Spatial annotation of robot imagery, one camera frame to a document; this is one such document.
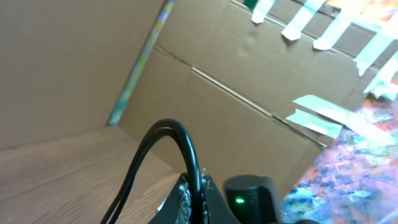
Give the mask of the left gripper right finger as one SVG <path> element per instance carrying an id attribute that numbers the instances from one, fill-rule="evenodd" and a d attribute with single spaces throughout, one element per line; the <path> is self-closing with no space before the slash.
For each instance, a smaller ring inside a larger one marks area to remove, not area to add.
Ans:
<path id="1" fill-rule="evenodd" d="M 240 224 L 210 175 L 202 177 L 205 223 Z"/>

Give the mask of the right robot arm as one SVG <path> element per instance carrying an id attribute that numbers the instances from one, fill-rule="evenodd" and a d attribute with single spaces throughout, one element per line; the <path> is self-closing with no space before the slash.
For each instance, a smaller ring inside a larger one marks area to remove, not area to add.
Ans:
<path id="1" fill-rule="evenodd" d="M 228 206 L 240 223 L 283 224 L 277 191 L 269 177 L 237 175 L 223 184 Z"/>

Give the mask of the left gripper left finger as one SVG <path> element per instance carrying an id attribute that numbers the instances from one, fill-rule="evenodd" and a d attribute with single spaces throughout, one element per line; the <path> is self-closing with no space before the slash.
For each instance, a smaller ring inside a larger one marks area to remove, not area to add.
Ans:
<path id="1" fill-rule="evenodd" d="M 189 224 L 192 213 L 190 199 L 186 173 L 183 173 L 149 224 Z"/>

